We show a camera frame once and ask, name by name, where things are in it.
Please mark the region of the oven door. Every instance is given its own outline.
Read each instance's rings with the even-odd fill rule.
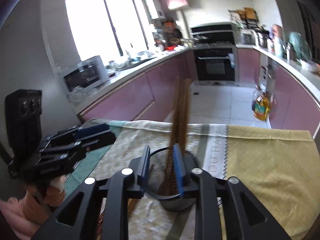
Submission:
[[[196,57],[199,80],[234,81],[235,69],[231,66],[228,56]]]

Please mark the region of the yellow fabric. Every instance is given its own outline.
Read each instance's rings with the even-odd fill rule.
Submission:
[[[308,131],[229,127],[227,177],[238,177],[293,240],[320,213],[320,156]]]

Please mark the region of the triangular cutout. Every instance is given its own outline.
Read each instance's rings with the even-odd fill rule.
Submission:
[[[79,192],[68,205],[59,213],[57,221],[59,223],[74,226],[76,223],[76,218],[79,212],[79,208],[83,199],[84,193]]]
[[[243,192],[240,193],[240,197],[250,226],[254,226],[266,221],[264,215]]]

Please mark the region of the microwave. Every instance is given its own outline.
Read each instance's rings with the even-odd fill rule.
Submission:
[[[100,56],[94,56],[65,69],[60,73],[60,77],[68,93],[78,86],[82,87],[82,92],[87,92],[108,80],[108,74]]]

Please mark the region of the oven handle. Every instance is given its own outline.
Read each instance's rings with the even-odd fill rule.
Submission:
[[[206,59],[230,59],[230,58],[226,56],[226,57],[198,57],[198,59],[206,60]]]

